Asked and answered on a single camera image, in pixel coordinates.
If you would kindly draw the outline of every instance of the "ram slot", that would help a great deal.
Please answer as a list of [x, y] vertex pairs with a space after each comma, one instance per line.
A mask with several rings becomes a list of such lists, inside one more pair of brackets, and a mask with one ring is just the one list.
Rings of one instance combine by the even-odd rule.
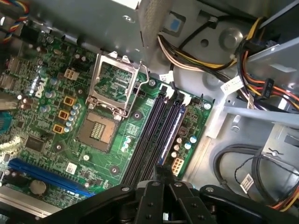
[[173, 106], [167, 114], [166, 120], [159, 132], [159, 136], [154, 145], [152, 145], [153, 151], [151, 153], [150, 159], [147, 160], [145, 169], [141, 175], [140, 181], [145, 181], [151, 178], [153, 173], [154, 165], [160, 160], [159, 155], [162, 155], [164, 148], [169, 151], [173, 135], [175, 136], [178, 132], [177, 126], [180, 126], [185, 115], [185, 106], [182, 104], [182, 100], [178, 99], [174, 102]]
[[166, 110], [167, 104], [165, 102], [165, 95], [163, 93], [159, 94], [155, 100], [148, 121], [145, 124], [121, 183], [132, 185], [139, 176], [138, 170], [140, 169], [140, 166], [142, 166], [143, 160], [146, 157], [145, 151], [148, 148], [148, 145], [151, 143], [151, 140], [157, 131], [160, 120]]

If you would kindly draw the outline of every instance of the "metal bracket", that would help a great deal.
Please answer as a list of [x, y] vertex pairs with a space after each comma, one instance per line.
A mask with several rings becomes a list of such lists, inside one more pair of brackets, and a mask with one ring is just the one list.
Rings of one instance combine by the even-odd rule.
[[[145, 82], [140, 83], [140, 85], [138, 87], [138, 90], [136, 92], [135, 98], [133, 99], [133, 102], [130, 106], [130, 109], [128, 110], [130, 96], [133, 92], [140, 66], [144, 66], [144, 65], [140, 62], [139, 67], [136, 69], [130, 63], [127, 56], [122, 57], [121, 60], [117, 59], [117, 56], [118, 56], [117, 52], [115, 52], [115, 51], [108, 54], [108, 55], [106, 55], [106, 56], [100, 55], [100, 54], [97, 55], [97, 59], [96, 59], [95, 67], [94, 67], [94, 71], [93, 71], [93, 78], [92, 78], [91, 86], [90, 86], [90, 90], [89, 90], [89, 96], [86, 100], [86, 103], [92, 104], [92, 105], [94, 105], [94, 107], [95, 106], [102, 106], [102, 107], [108, 108], [113, 113], [114, 119], [121, 120], [122, 118], [129, 117], [129, 114], [131, 112], [131, 108], [132, 108], [132, 106], [133, 106], [133, 104], [134, 104], [134, 102], [137, 98], [137, 95], [138, 95], [138, 92], [139, 92], [141, 86], [148, 83], [150, 78], [149, 78], [149, 74], [148, 74], [148, 71], [147, 71], [147, 68], [146, 68], [147, 80]], [[130, 74], [132, 74], [132, 77], [131, 77], [130, 83], [128, 85], [128, 88], [124, 92], [124, 94], [127, 97], [126, 102], [124, 102], [124, 103], [117, 102], [113, 99], [109, 99], [107, 97], [104, 97], [104, 96], [102, 96], [102, 95], [100, 95], [99, 93], [96, 92], [95, 86], [101, 79], [101, 77], [100, 77], [101, 68], [102, 68], [102, 65], [104, 63], [112, 65], [114, 67], [117, 67], [119, 69], [122, 69], [122, 70], [127, 71]]]

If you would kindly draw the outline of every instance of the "blue pcie slot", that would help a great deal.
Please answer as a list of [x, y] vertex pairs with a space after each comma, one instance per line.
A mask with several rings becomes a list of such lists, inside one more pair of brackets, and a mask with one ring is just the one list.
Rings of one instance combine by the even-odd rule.
[[95, 195], [94, 193], [86, 191], [82, 185], [76, 182], [70, 181], [57, 174], [45, 171], [39, 167], [27, 164], [18, 158], [12, 159], [8, 163], [8, 166], [17, 171], [24, 172], [38, 180], [44, 181], [45, 183], [55, 185], [62, 189], [71, 191], [75, 194], [84, 195], [86, 197], [91, 197]]

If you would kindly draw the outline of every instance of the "cable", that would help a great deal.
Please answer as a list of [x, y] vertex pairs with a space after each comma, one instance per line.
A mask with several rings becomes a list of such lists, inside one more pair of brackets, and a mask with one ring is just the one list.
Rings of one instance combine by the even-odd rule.
[[13, 26], [9, 29], [9, 31], [6, 33], [6, 35], [3, 39], [3, 43], [7, 43], [11, 39], [11, 37], [12, 37], [13, 33], [16, 31], [16, 29], [19, 27], [20, 23], [22, 21], [25, 21], [28, 18], [29, 8], [24, 3], [20, 2], [20, 1], [15, 1], [15, 0], [0, 0], [0, 3], [9, 5], [9, 6], [11, 6], [11, 5], [17, 6], [17, 7], [22, 8], [22, 10], [24, 11], [24, 15], [19, 17], [14, 22]]
[[290, 202], [290, 204], [288, 206], [286, 206], [284, 209], [280, 210], [280, 211], [287, 211], [290, 207], [292, 207], [292, 205], [295, 203], [295, 201], [299, 198], [299, 192], [297, 193], [297, 195], [293, 198], [293, 200]]
[[235, 169], [235, 181], [236, 181], [238, 184], [241, 184], [241, 183], [238, 181], [238, 179], [237, 179], [237, 172], [238, 172], [238, 170], [241, 169], [241, 168], [242, 168], [248, 161], [250, 161], [250, 160], [252, 160], [252, 159], [254, 159], [254, 158], [261, 158], [261, 159], [264, 159], [264, 160], [268, 160], [268, 161], [274, 163], [276, 166], [282, 168], [283, 170], [285, 170], [285, 171], [287, 171], [287, 172], [289, 172], [289, 173], [291, 173], [291, 174], [294, 174], [294, 175], [296, 175], [296, 176], [299, 176], [299, 174], [297, 174], [297, 173], [295, 173], [295, 172], [293, 172], [293, 171], [291, 171], [291, 170], [289, 170], [289, 169], [287, 169], [287, 168], [285, 168], [285, 167], [279, 165], [278, 163], [274, 162], [273, 160], [271, 160], [271, 159], [269, 159], [269, 158], [267, 158], [267, 157], [265, 157], [265, 156], [260, 155], [260, 156], [253, 156], [253, 157], [250, 157], [249, 159], [245, 160], [245, 162], [243, 162], [237, 169]]

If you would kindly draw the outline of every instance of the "black cable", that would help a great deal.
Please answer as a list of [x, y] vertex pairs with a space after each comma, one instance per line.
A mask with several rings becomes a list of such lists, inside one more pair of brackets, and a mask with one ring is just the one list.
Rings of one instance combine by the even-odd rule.
[[222, 177], [221, 172], [220, 172], [220, 162], [221, 162], [223, 156], [227, 153], [239, 153], [239, 154], [255, 155], [256, 151], [259, 148], [260, 147], [258, 147], [258, 146], [251, 146], [251, 145], [246, 145], [246, 144], [235, 144], [235, 145], [228, 146], [225, 149], [221, 150], [214, 157], [213, 170], [214, 170], [214, 173], [215, 173], [215, 176], [216, 176], [217, 180], [219, 181], [220, 185], [224, 189], [234, 193], [234, 191], [228, 186], [227, 181]]
[[265, 156], [263, 156], [263, 155], [259, 155], [259, 156], [253, 156], [253, 157], [250, 157], [249, 159], [245, 160], [245, 161], [244, 161], [244, 162], [243, 162], [237, 169], [235, 169], [235, 181], [236, 181], [238, 184], [241, 184], [241, 183], [238, 181], [238, 179], [237, 179], [237, 172], [238, 172], [238, 170], [241, 169], [241, 168], [242, 168], [248, 161], [250, 161], [250, 160], [252, 160], [252, 159], [254, 159], [254, 158], [261, 158], [261, 159], [264, 159], [264, 160], [268, 160], [268, 161], [274, 163], [276, 166], [282, 168], [283, 170], [285, 170], [285, 171], [287, 171], [287, 172], [289, 172], [289, 173], [291, 173], [291, 174], [294, 174], [295, 176], [299, 176], [299, 174], [297, 174], [297, 173], [295, 173], [295, 172], [293, 172], [293, 171], [291, 171], [291, 170], [289, 170], [289, 169], [287, 169], [287, 168], [285, 168], [285, 167], [279, 165], [278, 163], [274, 162], [273, 160], [271, 160], [271, 159], [269, 159], [269, 158], [267, 158], [267, 157], [265, 157]]

